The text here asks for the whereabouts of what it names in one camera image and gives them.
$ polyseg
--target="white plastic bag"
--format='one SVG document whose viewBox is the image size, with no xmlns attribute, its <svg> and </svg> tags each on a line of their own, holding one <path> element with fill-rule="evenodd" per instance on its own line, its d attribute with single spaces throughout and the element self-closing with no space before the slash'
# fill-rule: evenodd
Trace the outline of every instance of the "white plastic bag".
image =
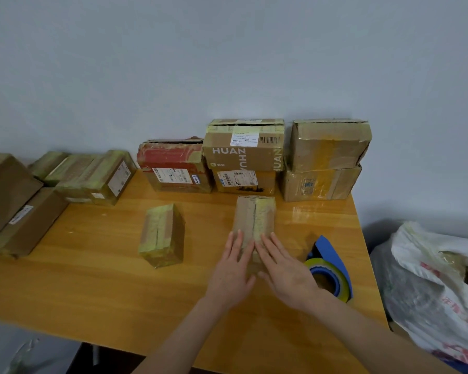
<svg viewBox="0 0 468 374">
<path fill-rule="evenodd" d="M 385 309 L 421 348 L 468 364 L 468 285 L 439 254 L 467 257 L 468 239 L 403 224 L 371 253 Z"/>
</svg>

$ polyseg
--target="forearm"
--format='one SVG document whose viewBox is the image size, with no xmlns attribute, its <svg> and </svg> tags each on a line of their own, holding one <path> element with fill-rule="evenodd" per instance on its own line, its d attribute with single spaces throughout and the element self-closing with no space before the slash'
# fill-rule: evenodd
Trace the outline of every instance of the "forearm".
<svg viewBox="0 0 468 374">
<path fill-rule="evenodd" d="M 146 358 L 134 374 L 186 374 L 224 311 L 201 298 L 162 346 Z"/>
<path fill-rule="evenodd" d="M 371 373 L 455 373 L 452 368 L 320 290 L 308 313 L 323 323 Z"/>
</svg>

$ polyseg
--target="wooden table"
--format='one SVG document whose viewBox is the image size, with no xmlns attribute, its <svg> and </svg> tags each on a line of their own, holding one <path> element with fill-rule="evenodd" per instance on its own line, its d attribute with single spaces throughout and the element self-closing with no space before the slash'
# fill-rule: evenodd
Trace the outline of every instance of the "wooden table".
<svg viewBox="0 0 468 374">
<path fill-rule="evenodd" d="M 0 320 L 146 355 L 200 299 L 233 224 L 236 195 L 153 191 L 138 172 L 114 207 L 71 204 L 28 256 L 0 258 Z M 153 269 L 137 254 L 150 207 L 175 202 L 186 220 L 184 263 Z M 387 326 L 352 197 L 285 203 L 275 231 L 304 259 L 322 234 L 349 270 L 349 304 Z M 258 280 L 206 341 L 196 367 L 228 373 L 365 372 L 318 322 Z"/>
</svg>

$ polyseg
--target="tape roll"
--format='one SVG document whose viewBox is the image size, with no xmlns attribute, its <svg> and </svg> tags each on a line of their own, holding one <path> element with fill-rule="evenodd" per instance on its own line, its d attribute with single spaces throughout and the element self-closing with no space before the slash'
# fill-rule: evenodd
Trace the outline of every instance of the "tape roll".
<svg viewBox="0 0 468 374">
<path fill-rule="evenodd" d="M 331 283 L 334 287 L 331 293 L 340 301 L 347 302 L 350 299 L 349 282 L 336 266 L 322 258 L 311 258 L 305 264 L 314 277 L 324 276 Z"/>
</svg>

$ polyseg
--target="cardboard box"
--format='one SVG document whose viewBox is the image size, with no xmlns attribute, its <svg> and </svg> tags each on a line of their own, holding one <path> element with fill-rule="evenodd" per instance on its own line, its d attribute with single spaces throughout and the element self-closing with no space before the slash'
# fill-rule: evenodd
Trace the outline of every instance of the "cardboard box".
<svg viewBox="0 0 468 374">
<path fill-rule="evenodd" d="M 0 230 L 42 186 L 15 157 L 0 153 Z"/>
<path fill-rule="evenodd" d="M 273 197 L 239 196 L 237 197 L 236 214 L 234 216 L 235 238 L 237 231 L 244 234 L 241 249 L 245 249 L 250 240 L 260 241 L 260 235 L 269 236 L 274 232 L 275 199 Z M 248 271 L 256 273 L 265 270 L 258 252 L 255 250 L 251 256 Z"/>
<path fill-rule="evenodd" d="M 154 268 L 181 263 L 185 225 L 173 203 L 149 209 L 142 228 L 139 254 Z"/>
<path fill-rule="evenodd" d="M 350 194 L 362 167 L 293 172 L 286 169 L 281 193 L 286 202 L 345 199 Z"/>
<path fill-rule="evenodd" d="M 213 180 L 203 156 L 203 139 L 157 139 L 142 143 L 137 162 L 156 191 L 210 193 Z"/>
<path fill-rule="evenodd" d="M 371 139 L 369 123 L 360 119 L 297 119 L 288 164 L 300 172 L 355 168 Z"/>
<path fill-rule="evenodd" d="M 91 173 L 84 182 L 83 190 L 94 204 L 115 205 L 137 167 L 127 151 L 109 150 L 95 168 L 86 169 Z"/>
<path fill-rule="evenodd" d="M 274 195 L 276 172 L 254 170 L 214 170 L 217 190 L 242 195 Z"/>
<path fill-rule="evenodd" d="M 69 202 L 93 203 L 92 195 L 84 187 L 86 187 L 87 180 L 99 167 L 103 159 L 104 155 L 94 155 L 92 162 L 79 176 L 70 176 L 61 180 L 55 187 L 56 190 Z"/>
<path fill-rule="evenodd" d="M 40 157 L 37 161 L 28 166 L 29 171 L 35 178 L 43 181 L 51 171 L 57 168 L 57 166 L 69 156 L 66 152 L 49 151 Z"/>
<path fill-rule="evenodd" d="M 61 181 L 70 181 L 80 176 L 93 162 L 97 155 L 74 154 L 69 155 L 43 180 L 46 186 L 54 188 Z"/>
<path fill-rule="evenodd" d="M 67 206 L 55 189 L 40 189 L 0 231 L 0 255 L 28 255 Z"/>
<path fill-rule="evenodd" d="M 282 171 L 284 120 L 214 119 L 203 152 L 210 169 Z"/>
</svg>

